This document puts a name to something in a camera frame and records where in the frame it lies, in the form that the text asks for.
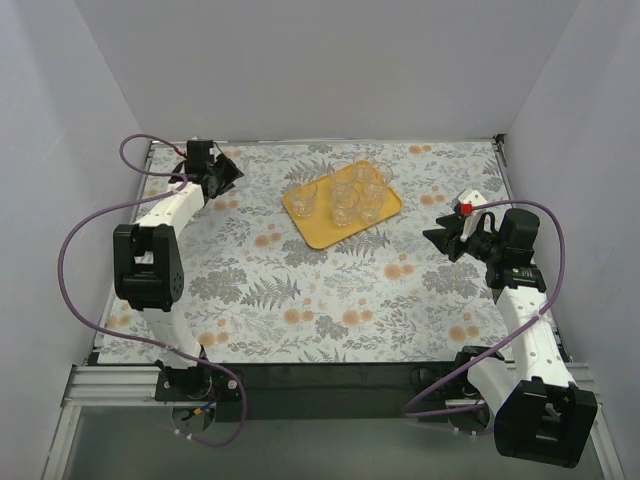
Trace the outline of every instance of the tabletop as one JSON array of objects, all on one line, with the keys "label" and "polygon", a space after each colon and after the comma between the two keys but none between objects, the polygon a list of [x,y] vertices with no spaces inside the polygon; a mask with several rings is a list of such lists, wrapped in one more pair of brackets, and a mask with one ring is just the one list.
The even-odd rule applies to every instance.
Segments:
[{"label": "tabletop", "polygon": [[[452,360],[464,345],[493,345],[506,334],[484,265],[469,256],[451,263],[422,235],[468,187],[489,201],[508,198],[491,142],[274,142],[223,150],[245,176],[178,239],[180,301],[211,361]],[[327,249],[311,249],[282,205],[287,185],[365,151],[392,167],[402,211]],[[169,172],[179,160],[155,147],[150,167]],[[149,177],[144,196],[166,188],[165,178]],[[143,205],[138,218],[151,206]],[[151,336],[140,314],[117,298],[104,320],[108,328]],[[98,343],[101,364],[163,358],[146,344],[114,337]]]}]

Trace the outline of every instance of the cable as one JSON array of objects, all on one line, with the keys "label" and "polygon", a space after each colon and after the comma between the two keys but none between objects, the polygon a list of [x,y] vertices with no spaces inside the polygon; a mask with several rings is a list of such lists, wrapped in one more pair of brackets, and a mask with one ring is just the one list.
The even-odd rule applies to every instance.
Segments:
[{"label": "cable", "polygon": [[554,215],[554,213],[551,210],[549,210],[547,207],[545,207],[544,205],[542,205],[542,204],[540,204],[538,202],[531,201],[531,200],[500,200],[500,201],[497,201],[497,202],[489,202],[489,203],[486,203],[484,205],[474,206],[473,210],[480,210],[480,209],[484,209],[484,208],[498,207],[500,205],[511,205],[513,203],[519,203],[519,204],[523,204],[523,205],[531,205],[533,207],[539,208],[540,210],[544,211],[547,215],[549,215],[549,217],[553,221],[553,223],[554,223],[554,225],[556,227],[556,230],[558,232],[558,240],[559,240],[559,243],[560,243],[560,268],[558,269],[558,281],[556,283],[556,288],[553,290],[553,293],[551,294],[551,297],[549,297],[549,300],[544,305],[542,305],[540,307],[540,311],[539,311],[538,315],[534,315],[533,317],[531,317],[531,319],[529,321],[527,321],[527,323],[525,323],[521,327],[519,327],[516,330],[514,330],[511,334],[507,335],[504,339],[502,339],[500,342],[495,344],[493,347],[491,347],[488,350],[484,351],[483,353],[481,353],[477,357],[472,358],[469,362],[467,362],[464,365],[456,368],[453,372],[451,372],[448,375],[442,377],[440,380],[438,380],[437,382],[431,384],[428,388],[426,388],[425,390],[420,392],[418,395],[413,397],[413,399],[411,399],[411,401],[409,403],[407,403],[405,405],[404,409],[403,409],[403,413],[404,413],[405,417],[409,417],[409,418],[436,417],[436,416],[439,416],[439,415],[451,415],[451,414],[454,414],[454,413],[462,413],[462,412],[468,411],[467,407],[459,407],[459,408],[451,408],[451,409],[448,409],[448,410],[435,410],[435,411],[431,411],[431,412],[418,412],[418,413],[409,412],[409,410],[411,410],[413,407],[415,407],[420,401],[422,401],[425,397],[431,395],[434,391],[436,391],[438,388],[443,386],[445,383],[453,380],[458,375],[466,372],[467,370],[469,370],[471,367],[473,367],[477,363],[479,363],[482,360],[484,360],[485,358],[493,355],[498,350],[500,350],[501,348],[503,348],[507,344],[509,344],[513,339],[518,337],[518,335],[520,335],[522,332],[524,332],[529,327],[531,327],[535,322],[537,322],[541,315],[544,315],[547,311],[549,311],[551,306],[555,303],[556,299],[558,298],[558,295],[560,294],[560,288],[562,287],[562,282],[564,280],[565,242],[564,242],[564,234],[562,233],[562,227],[560,226],[560,222],[559,222],[558,218]]},{"label": "cable", "polygon": [[178,173],[151,172],[151,171],[144,170],[142,168],[138,168],[135,165],[133,165],[131,162],[129,162],[127,160],[125,154],[124,154],[124,147],[127,145],[127,143],[129,143],[131,140],[134,140],[136,138],[146,138],[146,139],[150,139],[150,140],[155,140],[157,142],[163,143],[164,145],[167,145],[168,147],[171,147],[176,153],[178,153],[178,155],[180,155],[182,157],[185,156],[184,153],[181,152],[178,149],[178,147],[176,147],[172,143],[170,143],[170,142],[168,142],[166,140],[163,140],[162,138],[155,137],[153,135],[147,135],[147,134],[144,134],[144,133],[139,133],[139,134],[128,136],[120,144],[120,159],[125,163],[125,165],[127,165],[132,170],[135,170],[136,172],[141,173],[143,175],[152,175],[152,176],[158,176],[158,177],[178,177],[178,178],[180,178],[182,180],[182,183],[175,190],[168,191],[168,192],[162,193],[160,195],[156,195],[156,196],[153,196],[153,197],[145,198],[145,199],[142,199],[142,200],[135,200],[135,201],[132,201],[132,202],[120,203],[120,204],[114,205],[112,207],[103,208],[102,210],[99,210],[99,211],[97,211],[95,213],[92,213],[91,215],[89,215],[85,219],[81,220],[76,226],[74,226],[71,229],[71,231],[69,232],[69,234],[66,236],[64,241],[62,242],[62,246],[60,247],[60,253],[58,254],[57,272],[58,272],[58,285],[60,287],[60,293],[62,294],[62,299],[64,300],[64,303],[67,305],[67,308],[69,308],[69,310],[71,311],[73,316],[76,317],[83,325],[85,325],[86,327],[91,328],[92,330],[95,330],[96,332],[99,332],[99,333],[102,333],[102,334],[105,334],[105,335],[111,335],[113,337],[124,338],[126,340],[133,340],[133,341],[148,343],[150,345],[155,345],[155,346],[160,347],[162,349],[169,350],[170,352],[172,352],[172,353],[174,353],[174,354],[176,354],[176,355],[178,355],[178,356],[180,356],[182,358],[185,358],[187,360],[191,360],[192,362],[197,362],[197,363],[199,363],[201,365],[204,365],[206,367],[212,368],[214,370],[218,370],[218,371],[224,373],[225,375],[229,376],[232,380],[235,380],[238,383],[238,388],[240,390],[240,396],[241,396],[241,402],[242,402],[242,413],[240,415],[240,423],[238,424],[238,428],[233,433],[233,435],[231,435],[225,441],[214,442],[214,441],[209,440],[207,438],[198,437],[197,435],[192,435],[190,433],[185,434],[186,436],[188,436],[188,438],[192,438],[192,439],[197,440],[197,441],[199,441],[201,443],[205,443],[205,444],[207,444],[207,445],[209,445],[211,447],[225,447],[225,446],[229,445],[231,442],[233,442],[238,437],[238,435],[240,434],[240,432],[244,428],[245,421],[247,419],[247,409],[248,409],[247,395],[246,395],[244,386],[242,385],[242,382],[240,381],[240,379],[238,378],[238,376],[235,373],[233,373],[228,368],[223,367],[222,365],[217,365],[215,363],[209,362],[208,360],[204,360],[202,358],[194,357],[193,355],[189,355],[188,353],[185,353],[185,352],[183,352],[181,350],[178,350],[175,347],[171,347],[170,345],[167,345],[166,343],[160,342],[160,341],[155,340],[153,338],[145,338],[145,337],[139,337],[137,335],[129,335],[129,334],[126,334],[126,333],[116,332],[114,330],[110,330],[108,328],[104,328],[104,327],[101,327],[99,325],[96,325],[95,323],[93,323],[90,320],[88,320],[87,318],[85,318],[82,315],[82,313],[80,313],[78,311],[76,306],[71,301],[71,298],[69,297],[69,292],[67,291],[67,285],[66,285],[66,282],[65,282],[65,279],[64,279],[64,259],[65,259],[65,255],[67,253],[67,249],[69,248],[69,244],[71,243],[71,240],[78,233],[78,231],[80,231],[80,229],[82,227],[84,227],[91,220],[94,220],[95,218],[98,218],[98,217],[100,217],[100,216],[102,216],[102,215],[104,215],[106,213],[110,213],[110,212],[113,212],[115,210],[120,210],[122,208],[128,208],[128,207],[133,207],[133,206],[136,206],[136,205],[142,205],[143,203],[155,202],[157,200],[161,200],[163,198],[170,197],[174,193],[181,191],[182,189],[184,189],[187,186],[188,181],[187,181],[187,177],[185,175],[178,174]]}]

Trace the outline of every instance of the glass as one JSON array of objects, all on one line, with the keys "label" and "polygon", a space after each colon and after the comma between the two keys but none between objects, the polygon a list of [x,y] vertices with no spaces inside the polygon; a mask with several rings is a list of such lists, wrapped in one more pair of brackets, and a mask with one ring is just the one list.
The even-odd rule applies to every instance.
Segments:
[{"label": "glass", "polygon": [[293,213],[299,217],[308,217],[316,209],[316,197],[318,196],[318,184],[316,182],[300,185],[293,183],[289,186],[289,198]]},{"label": "glass", "polygon": [[364,181],[364,172],[369,165],[374,163],[375,159],[373,154],[369,152],[356,153],[353,156],[353,166],[356,167],[356,182]]},{"label": "glass", "polygon": [[341,227],[351,225],[358,213],[360,194],[351,186],[338,186],[331,190],[329,203],[331,204],[333,222]]},{"label": "glass", "polygon": [[371,197],[360,199],[360,218],[364,223],[373,223],[380,215],[382,208],[382,197]]},{"label": "glass", "polygon": [[[197,480],[212,471],[221,478],[261,480],[345,479],[354,471],[367,480],[605,478],[591,439],[580,463],[568,469],[502,457],[492,435],[453,435],[400,418],[252,420],[223,455],[210,455],[158,424],[172,425],[170,408],[82,407],[63,478]],[[233,422],[216,422],[202,435],[220,440],[235,428]],[[331,461],[309,452],[322,452]]]},{"label": "glass", "polygon": [[384,195],[393,180],[393,170],[389,165],[376,163],[370,165],[364,172],[364,195],[369,199],[384,200]]},{"label": "glass", "polygon": [[356,168],[349,162],[333,162],[327,167],[331,188],[350,186],[356,183]]}]

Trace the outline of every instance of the table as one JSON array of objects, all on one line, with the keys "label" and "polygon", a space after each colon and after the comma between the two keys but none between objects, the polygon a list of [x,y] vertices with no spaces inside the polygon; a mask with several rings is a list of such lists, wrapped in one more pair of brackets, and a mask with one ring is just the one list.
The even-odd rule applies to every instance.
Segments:
[{"label": "table", "polygon": [[[470,257],[450,263],[422,236],[468,187],[489,201],[508,198],[490,141],[270,142],[223,150],[245,177],[196,214],[178,241],[181,302],[211,361],[452,360],[464,345],[493,345],[506,334],[484,265]],[[325,250],[309,248],[282,205],[287,184],[320,177],[329,162],[363,151],[391,165],[403,210]],[[156,146],[150,167],[169,172],[178,161]],[[144,196],[166,186],[150,177]],[[138,217],[150,208],[143,205]],[[117,298],[104,320],[151,336]],[[100,364],[163,357],[156,347],[113,337],[99,339],[96,351]]]}]

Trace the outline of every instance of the gray wall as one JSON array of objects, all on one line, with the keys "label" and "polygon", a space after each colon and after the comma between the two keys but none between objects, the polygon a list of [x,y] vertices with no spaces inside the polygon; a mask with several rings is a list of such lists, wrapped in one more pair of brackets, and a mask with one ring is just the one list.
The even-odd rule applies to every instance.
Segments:
[{"label": "gray wall", "polygon": [[143,130],[506,132],[578,0],[76,0]]},{"label": "gray wall", "polygon": [[[0,2],[0,477],[40,477],[72,362],[92,333],[63,305],[63,236],[134,195],[119,140],[139,127],[72,0]],[[142,162],[145,145],[131,149]],[[110,282],[112,215],[70,249],[71,294],[97,320]]]},{"label": "gray wall", "polygon": [[[554,307],[589,362],[628,478],[640,472],[640,2],[582,0],[507,136],[516,196],[560,217],[567,275]],[[557,269],[545,225],[536,257]]]}]

